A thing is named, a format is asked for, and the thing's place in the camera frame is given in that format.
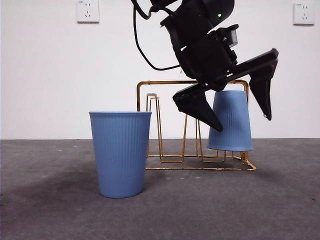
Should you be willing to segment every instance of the robotic arm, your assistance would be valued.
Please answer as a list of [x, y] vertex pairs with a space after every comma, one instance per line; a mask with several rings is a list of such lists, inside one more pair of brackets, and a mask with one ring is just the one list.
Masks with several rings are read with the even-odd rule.
[[[221, 132], [223, 126], [209, 106], [205, 92], [222, 91], [229, 81], [250, 75], [250, 89], [264, 116], [271, 120], [270, 83], [278, 63], [278, 51], [270, 51], [238, 64], [235, 51], [238, 43], [237, 24], [213, 30], [232, 13], [235, 0], [182, 0], [176, 11], [166, 8], [177, 0], [150, 0], [152, 7], [145, 14], [137, 0], [133, 3], [134, 34], [137, 47], [146, 61], [156, 70], [181, 67], [185, 74], [197, 80], [197, 84], [178, 91], [173, 100], [180, 112], [184, 112]], [[136, 11], [144, 19], [152, 12], [166, 11], [168, 17], [161, 21], [170, 34], [175, 56], [180, 65], [167, 68], [154, 67], [139, 47], [136, 31]]]

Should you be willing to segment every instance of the cup rim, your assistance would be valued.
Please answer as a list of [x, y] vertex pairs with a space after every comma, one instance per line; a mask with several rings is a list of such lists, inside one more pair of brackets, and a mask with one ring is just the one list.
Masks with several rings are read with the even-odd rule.
[[151, 114], [151, 111], [89, 111], [89, 114]]

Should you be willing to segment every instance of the ribbed cup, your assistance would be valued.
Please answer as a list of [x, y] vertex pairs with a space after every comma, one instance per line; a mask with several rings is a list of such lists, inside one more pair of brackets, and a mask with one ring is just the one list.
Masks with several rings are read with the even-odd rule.
[[210, 128], [208, 148], [224, 151], [252, 151], [248, 102], [245, 91], [216, 92], [213, 111], [223, 131]]
[[143, 190], [151, 112], [89, 112], [100, 193], [126, 198]]

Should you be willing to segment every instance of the wall outlet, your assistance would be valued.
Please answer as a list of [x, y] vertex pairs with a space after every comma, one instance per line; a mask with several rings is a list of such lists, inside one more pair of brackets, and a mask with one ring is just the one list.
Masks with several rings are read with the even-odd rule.
[[99, 0], [77, 0], [76, 19], [78, 23], [99, 23]]
[[316, 4], [313, 1], [295, 2], [293, 4], [294, 25], [314, 25]]

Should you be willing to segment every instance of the white wall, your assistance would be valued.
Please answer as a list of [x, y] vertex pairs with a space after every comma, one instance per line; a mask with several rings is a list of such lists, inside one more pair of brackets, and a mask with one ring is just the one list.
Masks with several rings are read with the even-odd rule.
[[[145, 10], [150, 5], [139, 2]], [[236, 0], [232, 15], [219, 26], [240, 25], [234, 47], [239, 63], [273, 47], [279, 51], [271, 82], [272, 121], [250, 96], [254, 138], [320, 138], [320, 3], [315, 26], [303, 27], [292, 25], [293, 2]], [[188, 79], [180, 69], [158, 72], [145, 63], [134, 42], [131, 1], [100, 0], [100, 24], [77, 24], [75, 4], [1, 1], [2, 139], [90, 139], [89, 111], [135, 111], [138, 82]], [[177, 62], [169, 34], [160, 28], [165, 16], [138, 21], [141, 46], [160, 67]], [[147, 92], [161, 97], [165, 138], [182, 137], [184, 115], [172, 95], [183, 87], [142, 89], [143, 102]], [[212, 102], [213, 92], [208, 97]], [[207, 137], [208, 128], [202, 129]]]

